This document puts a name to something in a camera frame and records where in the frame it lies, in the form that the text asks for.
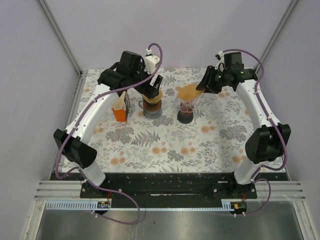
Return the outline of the brown paper coffee filter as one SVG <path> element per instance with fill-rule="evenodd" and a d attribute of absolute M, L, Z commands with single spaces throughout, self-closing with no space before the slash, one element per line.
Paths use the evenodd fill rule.
<path fill-rule="evenodd" d="M 159 89 L 158 95 L 153 98 L 148 98 L 144 94 L 142 94 L 141 96 L 147 103 L 149 103 L 151 105 L 155 105 L 163 98 L 163 92 L 161 89 Z"/>

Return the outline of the grey glass carafe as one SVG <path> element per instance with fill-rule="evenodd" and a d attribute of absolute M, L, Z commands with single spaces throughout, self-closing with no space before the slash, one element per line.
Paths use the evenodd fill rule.
<path fill-rule="evenodd" d="M 147 119 L 157 119 L 162 115 L 162 101 L 157 104 L 149 104 L 144 99 L 138 102 L 139 107 L 143 110 L 143 115 Z"/>

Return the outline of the clear plastic dripper cone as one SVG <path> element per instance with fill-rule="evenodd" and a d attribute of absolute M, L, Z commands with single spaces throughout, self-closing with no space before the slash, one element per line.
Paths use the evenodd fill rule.
<path fill-rule="evenodd" d="M 182 113 L 192 113 L 195 109 L 197 102 L 199 101 L 200 97 L 196 97 L 193 100 L 180 100 L 179 103 L 179 110 Z"/>

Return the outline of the orange coffee filter box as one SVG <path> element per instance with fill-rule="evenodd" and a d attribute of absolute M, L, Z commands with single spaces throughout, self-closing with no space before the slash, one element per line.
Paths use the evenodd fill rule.
<path fill-rule="evenodd" d="M 128 92 L 124 91 L 111 107 L 117 122 L 127 122 L 130 107 L 131 102 Z"/>

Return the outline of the dark grey red-rimmed cup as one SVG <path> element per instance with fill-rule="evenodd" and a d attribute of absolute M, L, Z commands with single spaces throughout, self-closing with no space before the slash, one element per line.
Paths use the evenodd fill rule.
<path fill-rule="evenodd" d="M 180 103 L 179 111 L 177 113 L 177 120 L 182 124 L 189 124 L 194 119 L 193 106 L 184 105 Z"/>

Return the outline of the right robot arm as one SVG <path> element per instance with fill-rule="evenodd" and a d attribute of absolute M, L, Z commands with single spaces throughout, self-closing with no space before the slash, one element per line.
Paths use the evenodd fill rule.
<path fill-rule="evenodd" d="M 223 87 L 231 87 L 242 100 L 253 126 L 253 134 L 245 144 L 246 159 L 233 173 L 228 184 L 228 194 L 239 198 L 246 191 L 245 185 L 254 182 L 262 168 L 280 171 L 288 161 L 287 144 L 291 135 L 288 124 L 282 124 L 269 107 L 260 87 L 261 75 L 252 68 L 245 68 L 241 49 L 219 51 L 218 63 L 209 65 L 197 90 L 218 94 Z"/>

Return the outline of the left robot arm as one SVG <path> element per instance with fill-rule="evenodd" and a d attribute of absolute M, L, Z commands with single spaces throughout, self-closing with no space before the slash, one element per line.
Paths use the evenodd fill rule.
<path fill-rule="evenodd" d="M 75 169 L 84 174 L 88 182 L 92 182 L 91 192 L 98 198 L 107 195 L 109 186 L 105 183 L 105 174 L 96 161 L 97 151 L 90 147 L 93 132 L 105 111 L 119 100 L 119 95 L 128 89 L 135 89 L 148 98 L 159 94 L 162 77 L 157 74 L 162 56 L 146 49 L 141 56 L 131 51 L 124 51 L 120 60 L 104 70 L 90 99 L 64 130 L 57 129 L 54 140 L 58 147 L 56 161 L 62 157 L 75 164 Z"/>

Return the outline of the floral patterned table mat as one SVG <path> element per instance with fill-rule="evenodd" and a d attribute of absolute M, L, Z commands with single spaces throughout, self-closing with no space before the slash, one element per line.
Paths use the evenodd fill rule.
<path fill-rule="evenodd" d="M 128 91 L 127 122 L 116 121 L 112 109 L 99 120 L 88 145 L 105 173 L 233 172 L 246 159 L 245 144 L 254 128 L 244 103 L 229 86 L 200 96 L 191 123 L 177 120 L 178 91 L 197 84 L 203 67 L 162 68 L 162 115 L 148 119 Z"/>

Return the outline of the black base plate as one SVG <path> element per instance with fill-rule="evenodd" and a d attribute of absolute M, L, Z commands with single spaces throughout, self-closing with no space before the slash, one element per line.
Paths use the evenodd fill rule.
<path fill-rule="evenodd" d="M 130 196 L 257 198 L 255 185 L 237 184 L 233 173 L 107 173 L 99 187 Z"/>

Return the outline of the aluminium frame rail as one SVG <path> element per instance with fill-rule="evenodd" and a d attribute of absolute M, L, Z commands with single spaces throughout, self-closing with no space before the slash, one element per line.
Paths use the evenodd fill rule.
<path fill-rule="evenodd" d="M 70 61 L 74 71 L 76 72 L 76 74 L 78 76 L 81 76 L 83 73 L 82 68 L 80 67 L 79 63 L 77 62 L 74 54 L 72 53 L 58 23 L 57 20 L 54 17 L 53 12 L 51 11 L 48 3 L 46 0 L 36 0 L 36 2 L 39 4 L 42 12 L 45 15 L 45 18 L 47 19 L 51 29 L 54 32 L 54 35 L 57 37 L 57 40 L 60 44 L 60 46 L 62 47 L 64 53 L 66 54 L 68 60 Z"/>

